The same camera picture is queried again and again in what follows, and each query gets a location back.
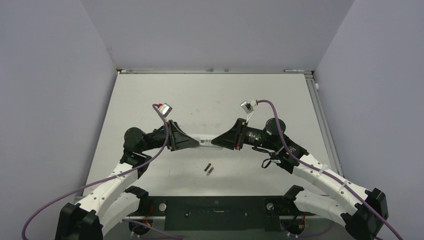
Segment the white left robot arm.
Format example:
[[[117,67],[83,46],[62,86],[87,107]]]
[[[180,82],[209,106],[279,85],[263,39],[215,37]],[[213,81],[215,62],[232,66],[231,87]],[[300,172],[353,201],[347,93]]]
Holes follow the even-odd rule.
[[[153,159],[144,152],[177,151],[199,145],[197,139],[184,133],[172,120],[150,133],[137,127],[129,128],[124,134],[123,155],[108,180],[97,184],[77,203],[68,203],[61,209],[55,239],[102,240],[129,214],[145,214],[149,208],[149,193],[133,185]]]

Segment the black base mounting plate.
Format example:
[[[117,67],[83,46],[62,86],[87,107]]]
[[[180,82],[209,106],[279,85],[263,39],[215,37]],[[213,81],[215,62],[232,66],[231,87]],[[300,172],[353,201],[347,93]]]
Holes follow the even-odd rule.
[[[136,219],[164,220],[166,231],[279,231],[304,213],[282,196],[150,196],[130,213]]]

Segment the white remote control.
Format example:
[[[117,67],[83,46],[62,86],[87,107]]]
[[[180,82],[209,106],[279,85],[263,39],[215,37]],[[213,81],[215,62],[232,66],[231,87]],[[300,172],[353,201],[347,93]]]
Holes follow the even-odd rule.
[[[189,133],[188,136],[199,142],[199,145],[194,146],[193,149],[205,149],[205,150],[222,150],[223,149],[223,147],[221,146],[212,144],[212,140],[216,138],[217,135]]]

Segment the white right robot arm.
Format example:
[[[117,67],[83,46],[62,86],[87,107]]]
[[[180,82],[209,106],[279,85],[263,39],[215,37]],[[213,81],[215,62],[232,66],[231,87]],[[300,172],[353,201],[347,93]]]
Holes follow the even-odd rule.
[[[281,119],[270,118],[263,129],[258,129],[238,118],[230,130],[215,137],[211,143],[229,150],[241,150],[249,145],[269,155],[262,168],[275,163],[324,192],[321,196],[293,185],[281,198],[287,213],[318,215],[341,225],[356,240],[375,240],[389,216],[385,194],[377,188],[368,190],[358,186],[336,174],[292,141],[285,129]]]

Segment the blue AAA battery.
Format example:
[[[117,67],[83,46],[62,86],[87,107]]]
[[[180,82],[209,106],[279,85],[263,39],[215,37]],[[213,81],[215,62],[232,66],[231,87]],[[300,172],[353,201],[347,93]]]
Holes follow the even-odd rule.
[[[209,163],[206,168],[204,169],[204,172],[206,172],[211,167],[211,163]]]

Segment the green AAA battery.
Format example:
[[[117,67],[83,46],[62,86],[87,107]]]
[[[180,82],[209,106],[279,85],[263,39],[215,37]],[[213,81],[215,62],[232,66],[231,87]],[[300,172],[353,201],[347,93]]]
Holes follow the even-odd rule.
[[[209,176],[212,173],[213,170],[214,170],[214,167],[211,167],[210,170],[207,172],[206,175]]]

